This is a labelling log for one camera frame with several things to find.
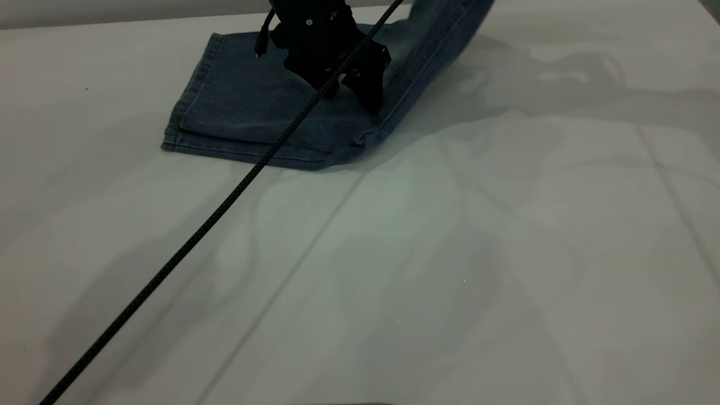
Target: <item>white table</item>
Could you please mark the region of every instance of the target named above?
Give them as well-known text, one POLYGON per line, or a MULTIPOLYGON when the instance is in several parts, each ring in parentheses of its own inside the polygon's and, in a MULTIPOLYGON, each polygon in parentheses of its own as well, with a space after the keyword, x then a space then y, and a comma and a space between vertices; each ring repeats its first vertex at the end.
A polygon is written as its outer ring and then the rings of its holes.
MULTIPOLYGON (((210 33, 261 20, 0 32, 0 403, 249 170, 159 146, 210 33)), ((376 153, 266 169, 61 403, 716 405, 718 246, 701 5, 501 0, 376 153)))

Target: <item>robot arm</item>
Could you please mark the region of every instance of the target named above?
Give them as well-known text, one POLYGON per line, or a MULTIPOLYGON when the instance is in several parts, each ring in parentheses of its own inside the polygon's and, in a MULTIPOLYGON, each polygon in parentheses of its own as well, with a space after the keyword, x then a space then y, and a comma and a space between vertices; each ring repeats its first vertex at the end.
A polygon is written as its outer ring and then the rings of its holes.
MULTIPOLYGON (((276 14, 280 24, 270 38, 280 49, 287 49, 284 66, 302 77, 316 90, 330 78, 333 70, 363 39, 344 0, 270 0, 272 10, 256 43, 258 56, 265 53, 268 26, 276 14)), ((370 41, 350 67, 342 72, 342 83, 352 90, 370 113, 382 106, 382 76, 391 58, 387 47, 370 41)), ((325 94, 332 99, 335 85, 325 94)))

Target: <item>blue denim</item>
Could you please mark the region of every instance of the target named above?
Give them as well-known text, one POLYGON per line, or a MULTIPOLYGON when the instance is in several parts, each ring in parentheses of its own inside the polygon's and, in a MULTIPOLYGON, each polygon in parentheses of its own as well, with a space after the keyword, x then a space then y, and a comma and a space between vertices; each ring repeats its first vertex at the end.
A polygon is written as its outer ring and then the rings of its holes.
MULTIPOLYGON (((385 25, 375 40, 390 50, 384 104, 370 115, 345 86, 307 116, 270 165, 318 170, 378 146, 423 90, 462 52, 492 0, 417 0, 406 20, 385 25)), ((369 26, 359 26, 367 32, 369 26)), ((162 149, 255 163, 315 90, 283 67, 272 44, 254 53, 256 33, 213 34, 173 109, 162 149)))

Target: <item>black cable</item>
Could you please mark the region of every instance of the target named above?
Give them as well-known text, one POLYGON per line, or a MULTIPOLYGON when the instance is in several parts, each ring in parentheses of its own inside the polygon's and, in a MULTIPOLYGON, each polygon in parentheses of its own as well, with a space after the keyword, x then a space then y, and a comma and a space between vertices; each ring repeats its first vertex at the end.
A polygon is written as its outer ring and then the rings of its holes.
POLYGON ((212 213, 210 218, 208 218, 201 226, 200 228, 193 233, 192 236, 190 236, 190 239, 188 239, 187 242, 180 248, 180 250, 175 253, 172 258, 163 266, 162 269, 158 272, 155 277, 153 277, 152 280, 140 291, 138 296, 136 296, 130 304, 122 310, 120 315, 110 324, 110 326, 105 329, 104 332, 100 335, 100 337, 95 341, 95 343, 90 346, 89 349, 85 352, 85 354, 80 357, 80 360, 78 360, 75 365, 58 381, 57 384, 55 384, 55 387, 53 387, 52 390, 45 396, 45 398, 40 402, 40 405, 52 405, 54 404, 62 395, 65 393, 65 391, 70 387, 70 385, 77 379, 77 377, 80 376, 80 374, 87 368, 88 365, 90 365, 90 362, 97 357, 97 355, 100 353, 100 351, 110 342, 112 337, 117 334, 117 332, 127 323, 127 321, 130 319, 130 317, 139 309, 139 307, 145 302, 145 300, 150 297, 150 294, 157 289, 160 284, 165 280, 170 273, 175 269, 175 267, 180 263, 180 261, 192 250, 192 248, 197 245, 198 242, 200 242, 200 239, 202 239, 207 232, 210 231, 210 229, 220 220, 220 218, 230 209, 230 206, 233 205, 233 203, 240 197, 240 194, 245 191, 246 188, 248 188, 248 185, 257 177, 258 173, 268 164, 270 159, 277 153, 277 151, 280 149, 280 147, 287 141, 288 138, 292 135, 293 132, 297 129, 297 127, 300 125, 300 123, 307 117, 307 115, 310 113, 310 111, 315 107, 315 105, 320 102, 320 100, 323 98, 323 94, 329 90, 330 86, 338 80, 338 77, 340 77, 341 73, 345 71, 350 63, 355 59, 355 57, 358 55, 358 53, 364 48, 368 42, 377 34, 377 32, 380 30, 380 27, 387 21, 388 17, 395 11, 397 6, 402 3, 402 0, 394 0, 390 7, 387 8, 385 13, 380 17, 380 20, 370 29, 370 31, 367 33, 365 38, 363 38, 362 41, 350 52, 350 54, 345 58, 343 63, 340 64, 340 66, 335 70, 333 75, 329 78, 329 80, 323 85, 323 87, 318 90, 314 96, 312 96, 312 99, 305 105, 305 108, 303 108, 300 113, 295 117, 295 119, 290 123, 290 125, 287 126, 285 131, 280 135, 280 137, 273 143, 272 146, 268 149, 267 152, 258 160, 258 162, 253 166, 253 168, 250 170, 247 175, 245 175, 245 178, 243 181, 238 184, 238 186, 233 190, 233 192, 228 195, 228 198, 225 199, 225 201, 220 204, 220 207, 215 210, 215 212, 212 213))
POLYGON ((268 31, 270 30, 270 22, 272 21, 272 17, 275 17, 275 10, 270 9, 270 12, 268 13, 267 17, 265 17, 265 22, 263 23, 263 27, 260 29, 260 32, 258 32, 258 37, 255 39, 255 56, 257 58, 260 58, 262 55, 265 55, 265 52, 268 50, 268 31))

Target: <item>folded denim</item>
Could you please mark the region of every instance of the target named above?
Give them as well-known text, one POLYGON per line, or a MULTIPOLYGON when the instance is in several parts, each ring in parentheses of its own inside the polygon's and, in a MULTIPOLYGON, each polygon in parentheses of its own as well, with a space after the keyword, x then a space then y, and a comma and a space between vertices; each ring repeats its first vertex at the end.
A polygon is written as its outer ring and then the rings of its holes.
MULTIPOLYGON (((408 19, 385 25, 375 37, 392 56, 379 113, 370 115, 341 86, 269 164, 319 170, 378 146, 462 52, 491 5, 492 0, 416 0, 408 19)), ((256 33, 212 35, 173 109, 163 150, 254 163, 305 106, 315 90, 283 67, 287 52, 270 45, 256 58, 255 39, 256 33)))

